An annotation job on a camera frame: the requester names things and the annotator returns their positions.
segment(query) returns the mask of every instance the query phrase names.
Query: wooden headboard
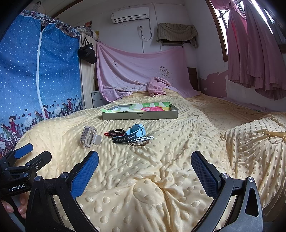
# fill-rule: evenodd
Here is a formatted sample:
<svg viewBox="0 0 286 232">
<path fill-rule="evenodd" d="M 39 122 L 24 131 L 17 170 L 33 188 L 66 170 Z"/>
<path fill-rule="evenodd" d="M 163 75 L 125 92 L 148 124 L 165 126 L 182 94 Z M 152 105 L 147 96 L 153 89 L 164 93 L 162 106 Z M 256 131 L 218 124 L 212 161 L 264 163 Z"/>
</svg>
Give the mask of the wooden headboard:
<svg viewBox="0 0 286 232">
<path fill-rule="evenodd" d="M 198 75 L 196 72 L 196 68 L 188 68 L 188 71 L 192 87 L 194 88 L 194 90 L 199 90 Z"/>
</svg>

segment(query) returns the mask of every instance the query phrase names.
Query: hanging bag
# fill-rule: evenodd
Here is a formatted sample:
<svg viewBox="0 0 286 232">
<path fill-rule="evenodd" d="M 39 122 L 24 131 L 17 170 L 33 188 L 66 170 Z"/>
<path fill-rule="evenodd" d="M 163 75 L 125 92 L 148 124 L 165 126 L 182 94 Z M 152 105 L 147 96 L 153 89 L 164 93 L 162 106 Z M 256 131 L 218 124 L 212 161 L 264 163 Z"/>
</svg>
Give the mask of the hanging bag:
<svg viewBox="0 0 286 232">
<path fill-rule="evenodd" d="M 95 64 L 97 61 L 93 44 L 89 43 L 86 38 L 84 38 L 82 47 L 78 50 L 78 56 L 91 64 Z"/>
</svg>

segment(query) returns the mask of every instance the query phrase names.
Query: air conditioner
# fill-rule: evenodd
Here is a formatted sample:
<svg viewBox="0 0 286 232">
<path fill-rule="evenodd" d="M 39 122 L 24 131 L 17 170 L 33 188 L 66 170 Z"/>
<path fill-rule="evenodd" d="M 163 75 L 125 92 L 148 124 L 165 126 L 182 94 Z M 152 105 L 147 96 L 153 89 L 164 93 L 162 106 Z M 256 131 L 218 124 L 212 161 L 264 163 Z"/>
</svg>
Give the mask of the air conditioner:
<svg viewBox="0 0 286 232">
<path fill-rule="evenodd" d="M 148 19 L 149 7 L 130 8 L 111 13 L 113 23 L 122 23 L 126 21 Z"/>
</svg>

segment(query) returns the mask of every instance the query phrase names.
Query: ceiling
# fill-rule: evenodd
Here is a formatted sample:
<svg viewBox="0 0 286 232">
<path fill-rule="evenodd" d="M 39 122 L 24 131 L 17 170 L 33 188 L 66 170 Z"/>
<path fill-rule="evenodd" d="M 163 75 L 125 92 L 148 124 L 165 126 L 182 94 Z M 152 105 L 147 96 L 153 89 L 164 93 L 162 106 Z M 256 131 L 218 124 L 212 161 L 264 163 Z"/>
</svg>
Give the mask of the ceiling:
<svg viewBox="0 0 286 232">
<path fill-rule="evenodd" d="M 69 4 L 75 2 L 79 5 L 85 5 L 86 8 L 99 4 L 107 0 L 41 0 L 42 7 L 45 10 L 45 14 L 48 16 L 53 16 L 64 7 L 68 6 Z"/>
</svg>

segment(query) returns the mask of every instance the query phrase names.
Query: bedspread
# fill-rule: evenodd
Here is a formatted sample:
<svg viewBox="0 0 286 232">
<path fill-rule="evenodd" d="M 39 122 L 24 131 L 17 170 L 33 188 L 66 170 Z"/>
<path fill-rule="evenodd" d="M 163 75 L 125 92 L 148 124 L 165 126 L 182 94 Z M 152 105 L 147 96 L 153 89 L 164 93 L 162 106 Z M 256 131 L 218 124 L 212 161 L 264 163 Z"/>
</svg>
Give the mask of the bedspread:
<svg viewBox="0 0 286 232">
<path fill-rule="evenodd" d="M 265 113 L 205 94 L 186 98 L 186 100 L 190 101 L 192 106 L 201 110 L 219 131 L 258 120 L 265 115 Z"/>
<path fill-rule="evenodd" d="M 99 108 L 42 121 L 27 131 L 17 147 L 32 143 L 34 150 L 18 164 L 48 150 L 52 161 L 38 171 L 54 178 L 83 160 L 90 150 L 99 154 L 99 165 L 77 201 L 98 231 L 189 232 L 212 202 L 192 169 L 190 158 L 199 150 L 219 170 L 233 178 L 254 177 L 263 207 L 285 202 L 284 114 L 219 130 L 201 110 L 175 92 L 157 97 L 138 93 L 104 106 L 170 101 L 178 119 L 102 121 Z M 83 127 L 94 126 L 103 135 L 111 129 L 145 126 L 154 139 L 146 146 L 114 144 L 103 136 L 99 146 L 80 144 Z M 67 227 L 70 222 L 56 199 Z M 227 219 L 231 204 L 218 224 Z"/>
</svg>

